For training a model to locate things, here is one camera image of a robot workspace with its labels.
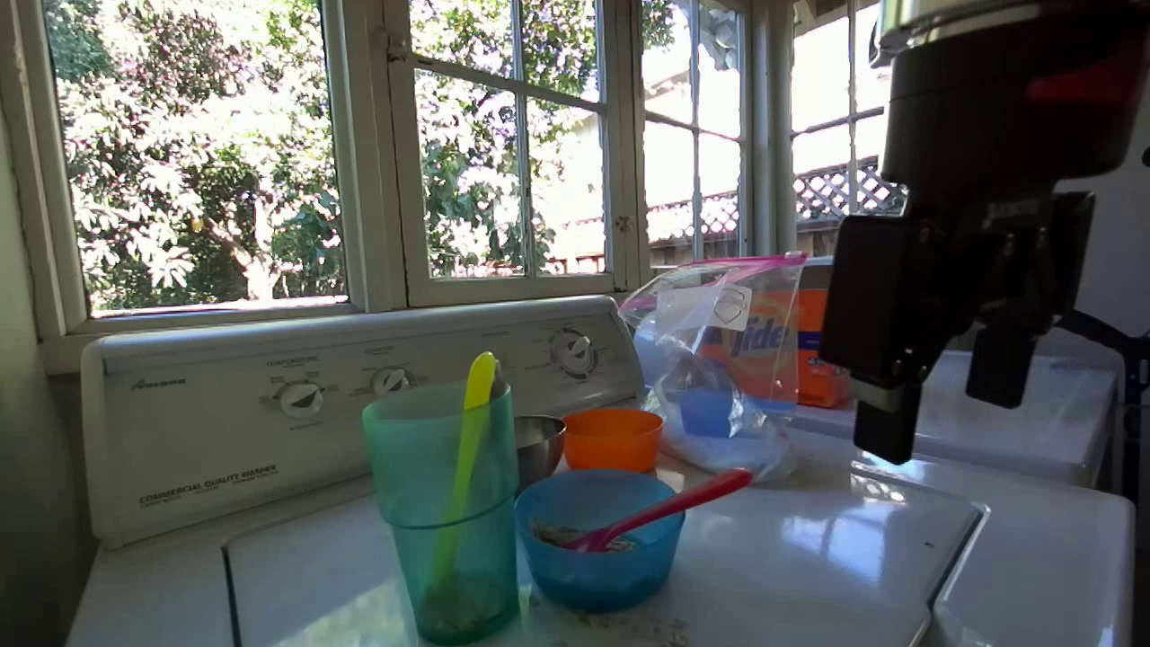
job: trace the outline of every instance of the blue plastic bowl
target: blue plastic bowl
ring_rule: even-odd
[[[574,610],[617,610],[653,596],[675,560],[682,512],[630,530],[622,551],[579,554],[541,540],[548,527],[599,527],[675,496],[632,472],[563,472],[517,496],[517,535],[535,590]]]

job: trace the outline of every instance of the plastic bag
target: plastic bag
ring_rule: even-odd
[[[705,467],[786,474],[796,293],[807,256],[674,268],[622,302],[664,445]]]

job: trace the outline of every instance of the green foliage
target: green foliage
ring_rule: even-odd
[[[726,10],[723,0],[700,0],[699,21],[700,46],[713,60],[720,67],[738,67],[739,18]]]
[[[646,0],[646,44],[674,39],[674,4]],[[596,0],[525,0],[520,67],[507,0],[412,10],[424,58],[596,97]],[[94,309],[345,291],[315,0],[252,0],[239,15],[200,0],[58,0],[48,30]],[[705,30],[723,55],[723,21]],[[579,118],[532,101],[520,134],[507,91],[434,72],[416,74],[416,92],[430,273],[543,264],[559,233],[517,182],[517,148],[535,148],[527,177],[560,181],[563,157],[541,152]]]
[[[101,18],[130,32],[111,63],[58,72],[94,304],[345,291],[319,15],[277,4],[248,37],[174,0]]]
[[[101,10],[101,0],[52,4],[42,10],[48,37],[52,37],[52,63],[58,78],[76,84],[111,67],[111,58],[99,30],[99,10]]]

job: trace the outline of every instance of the green plastic cup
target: green plastic cup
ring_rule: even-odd
[[[462,436],[475,432],[462,490]],[[464,382],[394,393],[362,406],[362,439],[416,632],[472,643],[502,630],[517,614],[509,393],[468,412]]]

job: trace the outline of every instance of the utensil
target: utensil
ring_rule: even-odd
[[[754,474],[750,472],[723,472],[715,474],[713,481],[699,484],[699,490],[682,490],[681,496],[658,502],[658,508],[646,508],[632,518],[622,518],[615,524],[604,524],[604,527],[593,527],[593,530],[569,530],[569,527],[550,527],[550,524],[541,524],[535,535],[543,542],[555,542],[555,545],[563,545],[563,551],[579,551],[579,554],[609,554],[615,551],[615,540],[622,540],[624,530],[639,527],[639,524],[652,524],[658,518],[670,518],[670,512],[681,512],[688,508],[700,508],[708,500],[720,500],[720,496],[730,496],[743,484],[750,484]]]
[[[515,417],[517,490],[550,479],[563,451],[560,417]]]
[[[468,383],[464,383],[464,426],[462,426],[462,459],[457,459],[457,479],[453,479],[448,518],[464,518],[464,511],[468,511],[475,457],[479,457],[479,445],[488,432],[488,421],[475,417],[472,409],[484,406],[496,395],[496,389],[502,389],[500,359],[496,359],[496,353],[479,353],[468,365]],[[453,574],[457,545],[462,545],[457,530],[445,530],[438,540],[438,556],[434,556],[434,583],[438,587],[445,587]]]

